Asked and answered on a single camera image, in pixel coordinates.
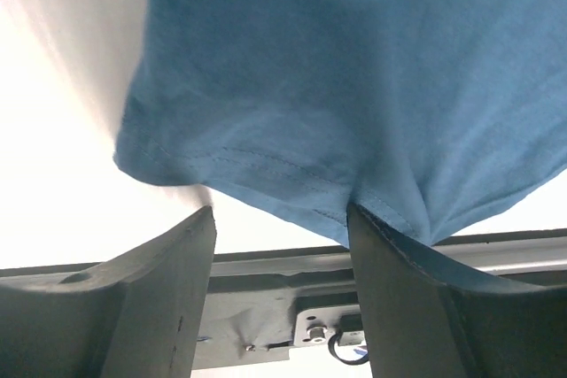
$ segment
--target wire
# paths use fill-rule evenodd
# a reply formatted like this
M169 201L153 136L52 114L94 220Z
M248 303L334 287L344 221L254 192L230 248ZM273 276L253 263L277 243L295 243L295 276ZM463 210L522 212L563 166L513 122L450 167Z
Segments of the wire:
M339 355L337 355L337 349L335 348L335 346L337 345L337 342L341 336L343 336L343 331L339 330L334 336L332 336L329 339L328 346L329 346L330 355L339 362L344 363L345 365L348 366L360 366L360 365L364 365L365 363L368 363L368 361L370 360L368 353L366 353L360 359L356 359L356 360L345 360L340 358Z

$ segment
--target blue fabric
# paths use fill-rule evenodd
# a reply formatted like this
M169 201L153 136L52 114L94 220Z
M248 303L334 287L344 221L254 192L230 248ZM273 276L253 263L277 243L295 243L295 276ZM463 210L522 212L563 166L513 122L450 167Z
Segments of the blue fabric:
M565 168L566 34L567 0L149 0L115 161L432 244Z

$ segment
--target white surface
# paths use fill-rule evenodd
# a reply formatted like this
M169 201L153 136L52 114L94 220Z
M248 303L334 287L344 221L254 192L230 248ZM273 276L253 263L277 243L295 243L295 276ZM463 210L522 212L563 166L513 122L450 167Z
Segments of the white surface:
M112 258L171 228L208 196L217 252L332 244L222 194L154 188L116 169L113 138L138 58L144 6L145 0L0 0L0 268ZM567 228L566 189L563 174L469 231ZM326 363L336 376L348 376ZM305 360L224 373L264 376L277 368L307 376L305 364L315 375L328 373ZM362 376L358 368L347 372L353 369Z

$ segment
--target blue shirt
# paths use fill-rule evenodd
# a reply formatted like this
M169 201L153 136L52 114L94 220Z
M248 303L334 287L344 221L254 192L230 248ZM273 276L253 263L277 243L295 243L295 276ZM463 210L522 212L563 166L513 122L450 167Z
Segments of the blue shirt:
M566 65L567 0L149 0L115 161L433 244L565 168Z

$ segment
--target black cable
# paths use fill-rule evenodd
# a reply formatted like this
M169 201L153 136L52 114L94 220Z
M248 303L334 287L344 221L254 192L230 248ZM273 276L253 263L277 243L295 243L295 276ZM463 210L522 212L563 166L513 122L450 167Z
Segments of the black cable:
M329 338L329 353L330 355L335 358L336 360L338 360L341 363L344 363L345 365L348 366L360 366L360 365L364 365L365 363L367 363L370 358L369 358L369 354L366 353L364 356L362 356L360 359L356 359L356 360L345 360L339 357L339 355L337 355L337 350L335 349L335 346L337 345L338 339L343 335L343 331L338 331L334 336L332 336L331 338Z

